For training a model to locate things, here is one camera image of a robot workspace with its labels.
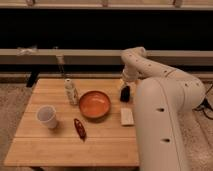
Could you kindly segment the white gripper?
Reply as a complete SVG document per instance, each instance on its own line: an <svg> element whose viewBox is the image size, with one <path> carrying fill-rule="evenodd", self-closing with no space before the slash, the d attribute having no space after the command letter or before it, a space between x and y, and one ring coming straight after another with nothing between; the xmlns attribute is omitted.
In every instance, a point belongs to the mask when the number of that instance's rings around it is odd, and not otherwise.
<svg viewBox="0 0 213 171"><path fill-rule="evenodd" d="M135 82L139 77L137 70L124 68L122 72L122 80L125 85L128 85L131 82ZM121 89L120 100L122 102L128 102L130 100L130 87L124 86Z"/></svg>

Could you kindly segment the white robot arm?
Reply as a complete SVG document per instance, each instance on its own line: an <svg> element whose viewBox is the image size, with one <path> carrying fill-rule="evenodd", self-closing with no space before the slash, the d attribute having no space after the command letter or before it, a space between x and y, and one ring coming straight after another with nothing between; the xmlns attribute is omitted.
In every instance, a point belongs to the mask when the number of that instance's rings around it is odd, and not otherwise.
<svg viewBox="0 0 213 171"><path fill-rule="evenodd" d="M143 47L125 49L122 79L134 82L133 117L140 171L190 171L178 114L205 98L202 81L147 58Z"/></svg>

